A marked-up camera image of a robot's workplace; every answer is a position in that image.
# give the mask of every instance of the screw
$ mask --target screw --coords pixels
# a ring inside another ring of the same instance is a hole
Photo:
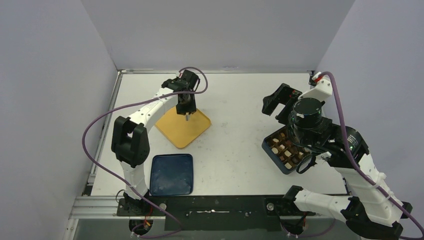
[[[274,204],[273,203],[268,203],[267,205],[266,205],[266,209],[268,209],[269,211],[273,211],[274,210]]]
[[[165,203],[161,203],[159,204],[159,208],[166,210],[167,209],[167,205]]]

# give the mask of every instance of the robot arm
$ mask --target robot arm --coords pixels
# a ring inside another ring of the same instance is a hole
[[[377,187],[382,187],[410,212],[412,207],[394,197],[379,172],[368,146],[355,129],[346,127],[349,148],[354,160],[376,185],[367,182],[346,156],[341,127],[322,116],[324,100],[332,95],[331,82],[321,73],[309,79],[314,88],[302,93],[282,84],[274,94],[263,99],[262,113],[270,115],[278,104],[284,109],[275,118],[287,126],[293,144],[306,148],[313,157],[326,160],[346,180],[353,196],[330,196],[292,186],[284,199],[304,212],[314,212],[346,223],[356,234],[368,239],[399,239],[403,230],[399,220],[402,211],[393,205]]]
[[[198,81],[199,77],[196,74],[185,70],[178,77],[168,79],[162,84],[153,97],[157,99],[156,101],[143,105],[128,117],[119,116],[114,122],[112,152],[120,161],[125,180],[143,196],[148,195],[149,191],[143,164],[150,152],[148,132],[168,110],[175,106],[177,114],[185,115],[186,120],[190,114],[196,112],[194,94],[169,94],[192,92]],[[129,186],[126,186],[123,196],[135,212],[143,212],[148,207]]]

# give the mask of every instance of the white table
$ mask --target white table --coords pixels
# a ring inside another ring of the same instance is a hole
[[[209,73],[209,89],[196,96],[197,108],[212,125],[185,149],[174,147],[155,127],[148,133],[150,155],[144,162],[149,186],[152,158],[155,155],[187,153],[193,156],[192,195],[282,195],[292,185],[322,194],[346,194],[341,175],[326,162],[300,175],[283,174],[261,147],[266,136],[282,127],[274,116],[261,113],[262,99],[281,83],[302,92],[308,90],[306,73]],[[175,74],[124,74],[115,107],[151,98],[163,81]],[[123,170],[111,151],[113,123],[118,116],[128,116],[140,107],[112,114],[99,161],[123,176]],[[92,196],[115,196],[125,184],[97,169]]]

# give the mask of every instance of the yellow tray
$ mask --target yellow tray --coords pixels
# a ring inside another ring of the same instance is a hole
[[[184,115],[178,115],[175,107],[156,122],[156,128],[178,149],[192,143],[211,126],[211,120],[199,109],[186,121]]]

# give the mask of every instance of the white wall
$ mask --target white wall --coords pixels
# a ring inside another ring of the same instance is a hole
[[[118,69],[314,70],[354,0],[81,0]]]
[[[424,1],[356,0],[319,64],[334,73],[346,124],[424,224]],[[334,100],[326,114],[337,119]],[[409,220],[404,236],[419,237]]]
[[[1,239],[62,238],[116,74],[79,0],[0,1]]]

